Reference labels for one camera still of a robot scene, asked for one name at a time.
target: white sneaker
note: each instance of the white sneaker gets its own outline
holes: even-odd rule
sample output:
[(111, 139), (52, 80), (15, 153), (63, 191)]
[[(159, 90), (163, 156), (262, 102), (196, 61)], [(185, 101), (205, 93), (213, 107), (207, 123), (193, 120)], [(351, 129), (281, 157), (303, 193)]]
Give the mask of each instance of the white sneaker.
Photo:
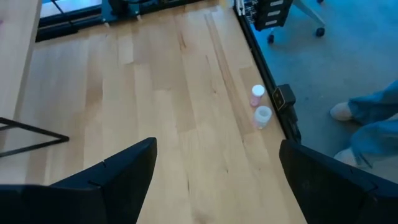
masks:
[(350, 166), (358, 167), (358, 164), (354, 157), (354, 153), (351, 148), (340, 151), (333, 158)]
[(353, 119), (353, 114), (349, 110), (348, 102), (338, 103), (330, 110), (330, 115), (338, 121), (349, 121)]

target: blue jeans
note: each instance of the blue jeans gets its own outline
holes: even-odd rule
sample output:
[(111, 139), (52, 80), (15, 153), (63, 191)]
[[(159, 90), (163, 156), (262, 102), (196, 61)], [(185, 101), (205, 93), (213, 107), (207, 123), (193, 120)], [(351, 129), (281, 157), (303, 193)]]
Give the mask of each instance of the blue jeans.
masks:
[(356, 162), (372, 167), (374, 161), (398, 155), (398, 80), (385, 90), (350, 99), (348, 106), (354, 119), (364, 126), (351, 137)]

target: black wire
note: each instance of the black wire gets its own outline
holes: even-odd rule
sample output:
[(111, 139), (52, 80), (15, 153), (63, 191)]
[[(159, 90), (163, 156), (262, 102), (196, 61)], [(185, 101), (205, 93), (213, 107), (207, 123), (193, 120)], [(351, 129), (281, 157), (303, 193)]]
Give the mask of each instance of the black wire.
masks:
[(124, 0), (125, 2), (128, 2), (129, 4), (142, 4), (142, 3), (147, 3), (152, 0), (139, 0), (139, 1), (131, 1), (131, 0)]

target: gray carpet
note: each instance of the gray carpet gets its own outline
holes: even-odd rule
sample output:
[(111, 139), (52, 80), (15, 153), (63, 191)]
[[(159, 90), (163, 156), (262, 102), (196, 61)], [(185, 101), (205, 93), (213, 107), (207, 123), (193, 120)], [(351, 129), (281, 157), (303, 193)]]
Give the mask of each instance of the gray carpet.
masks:
[[(329, 109), (398, 79), (398, 1), (305, 2), (325, 20), (324, 37), (314, 36), (316, 24), (294, 6), (272, 45), (269, 30), (255, 35), (276, 83), (295, 93), (303, 145), (333, 156), (357, 127), (332, 120)], [(398, 159), (388, 162), (388, 169), (385, 162), (370, 172), (398, 182)]]

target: person's leg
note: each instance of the person's leg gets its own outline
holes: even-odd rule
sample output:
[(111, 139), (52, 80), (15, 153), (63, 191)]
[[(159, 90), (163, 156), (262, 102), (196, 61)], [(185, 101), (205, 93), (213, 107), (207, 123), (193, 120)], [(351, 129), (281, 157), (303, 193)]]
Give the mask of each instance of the person's leg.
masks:
[(398, 155), (398, 116), (367, 124), (351, 137), (351, 147), (335, 159), (355, 167), (370, 166), (378, 160)]
[(368, 96), (352, 98), (330, 110), (333, 118), (340, 121), (354, 119), (362, 124), (383, 121), (398, 113), (398, 80), (385, 90)]

